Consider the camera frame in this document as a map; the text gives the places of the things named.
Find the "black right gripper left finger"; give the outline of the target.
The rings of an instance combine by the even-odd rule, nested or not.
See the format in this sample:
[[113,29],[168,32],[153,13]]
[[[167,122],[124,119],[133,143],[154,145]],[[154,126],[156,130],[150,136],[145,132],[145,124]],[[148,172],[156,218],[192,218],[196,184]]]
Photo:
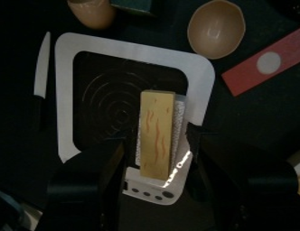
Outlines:
[[36,231],[120,231],[125,167],[122,139],[109,139],[69,159],[50,180]]

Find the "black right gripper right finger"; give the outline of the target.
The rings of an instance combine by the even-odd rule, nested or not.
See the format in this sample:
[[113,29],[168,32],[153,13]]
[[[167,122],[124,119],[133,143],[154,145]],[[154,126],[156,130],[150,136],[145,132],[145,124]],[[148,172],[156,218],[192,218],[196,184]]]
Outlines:
[[300,231],[299,179],[289,162],[189,124],[217,231]]

